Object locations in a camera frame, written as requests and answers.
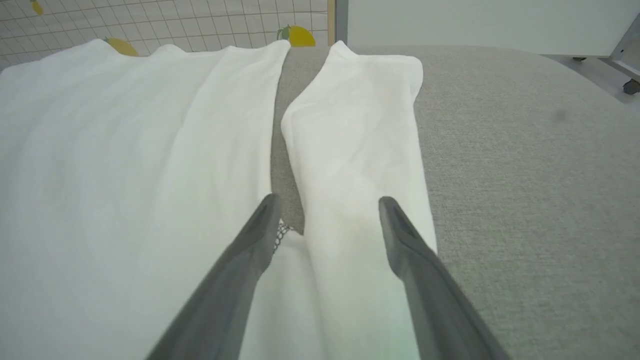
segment white cloth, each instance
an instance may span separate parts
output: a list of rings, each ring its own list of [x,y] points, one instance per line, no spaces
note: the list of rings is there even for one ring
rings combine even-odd
[[[284,332],[289,343],[318,353],[265,358],[419,358],[404,286],[388,264],[378,199],[394,197],[436,251],[413,114],[421,84],[418,59],[360,56],[339,42],[285,112],[282,133],[305,212],[307,248],[299,253],[310,264],[283,273],[287,282],[307,284],[313,295],[300,301],[315,299],[307,306],[317,318]]]
[[[2,72],[1,359],[147,356],[271,191],[288,49],[94,40]]]

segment yellow lemon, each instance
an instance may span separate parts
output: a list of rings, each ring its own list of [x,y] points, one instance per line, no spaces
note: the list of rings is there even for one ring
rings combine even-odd
[[[277,38],[288,40],[293,47],[316,46],[316,40],[309,30],[301,26],[285,26],[278,30]]]
[[[130,43],[119,38],[104,38],[107,44],[111,45],[113,49],[116,49],[120,54],[129,56],[138,56],[138,52],[131,46]]]
[[[38,2],[38,0],[29,0],[31,1],[31,7],[33,8],[33,11],[36,12],[36,14],[38,15],[42,15],[42,6],[40,6],[40,3]]]

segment tiled wall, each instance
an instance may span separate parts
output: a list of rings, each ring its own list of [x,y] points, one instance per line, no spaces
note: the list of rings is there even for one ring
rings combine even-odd
[[[164,44],[260,47],[287,25],[326,46],[327,0],[0,0],[0,69],[94,38],[125,40],[140,56]]]

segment caster wheel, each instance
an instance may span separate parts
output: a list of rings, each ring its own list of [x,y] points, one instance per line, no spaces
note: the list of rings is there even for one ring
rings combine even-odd
[[[628,83],[625,84],[625,86],[622,87],[622,91],[624,91],[625,94],[629,95],[636,94],[640,92],[640,83],[638,83],[636,80],[631,79]]]

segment metal frame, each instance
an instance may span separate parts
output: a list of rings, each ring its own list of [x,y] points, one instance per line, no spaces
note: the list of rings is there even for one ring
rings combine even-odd
[[[629,30],[627,30],[625,35],[622,37],[611,56],[600,60],[630,78],[640,81],[640,69],[635,69],[622,62],[622,56],[624,55],[625,49],[628,48],[633,41],[640,41],[640,15],[638,15],[631,24]]]
[[[349,0],[335,0],[335,41],[347,43]]]

